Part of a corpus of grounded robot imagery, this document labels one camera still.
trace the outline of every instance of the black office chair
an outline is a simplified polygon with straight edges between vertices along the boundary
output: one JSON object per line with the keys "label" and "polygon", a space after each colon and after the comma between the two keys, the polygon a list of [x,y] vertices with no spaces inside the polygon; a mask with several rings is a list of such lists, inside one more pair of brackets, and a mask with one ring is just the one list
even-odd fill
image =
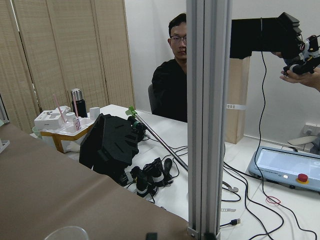
{"label": "black office chair", "polygon": [[151,112],[154,113],[155,109],[157,108],[158,101],[156,99],[156,96],[154,94],[154,89],[152,87],[152,84],[148,87],[148,94],[149,94],[149,102],[151,107]]}

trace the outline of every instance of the brown tabletop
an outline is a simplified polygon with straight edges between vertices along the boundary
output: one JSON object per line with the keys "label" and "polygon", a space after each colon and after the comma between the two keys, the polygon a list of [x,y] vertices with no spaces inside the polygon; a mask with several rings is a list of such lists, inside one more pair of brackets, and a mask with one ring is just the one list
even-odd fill
{"label": "brown tabletop", "polygon": [[193,239],[188,222],[20,131],[0,127],[0,239],[43,240],[65,226],[90,240]]}

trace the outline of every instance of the eyeglasses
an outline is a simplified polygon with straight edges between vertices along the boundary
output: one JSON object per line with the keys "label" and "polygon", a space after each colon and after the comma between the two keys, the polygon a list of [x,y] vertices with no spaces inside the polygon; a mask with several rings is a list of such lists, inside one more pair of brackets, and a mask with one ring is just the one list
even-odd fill
{"label": "eyeglasses", "polygon": [[187,44],[187,35],[185,35],[185,36],[170,36],[171,37],[171,41],[172,41],[172,43],[174,43],[174,44],[178,44],[178,43],[180,43],[180,41],[183,41],[184,42],[184,44]]}

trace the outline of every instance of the robotic hand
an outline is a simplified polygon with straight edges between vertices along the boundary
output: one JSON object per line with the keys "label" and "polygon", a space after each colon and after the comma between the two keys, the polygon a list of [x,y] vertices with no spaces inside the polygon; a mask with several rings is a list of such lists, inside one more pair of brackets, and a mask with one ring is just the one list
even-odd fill
{"label": "robotic hand", "polygon": [[288,70],[295,74],[314,73],[315,67],[320,64],[318,36],[311,35],[301,44],[301,53],[293,59],[285,59],[287,66],[283,68],[284,75]]}

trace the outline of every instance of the man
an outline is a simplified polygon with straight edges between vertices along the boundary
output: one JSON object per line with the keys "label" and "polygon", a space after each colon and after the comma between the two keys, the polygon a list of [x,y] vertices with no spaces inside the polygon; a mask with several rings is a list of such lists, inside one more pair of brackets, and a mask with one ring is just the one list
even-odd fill
{"label": "man", "polygon": [[157,106],[152,113],[187,122],[187,16],[179,14],[169,23],[168,43],[174,59],[156,68],[152,78]]}

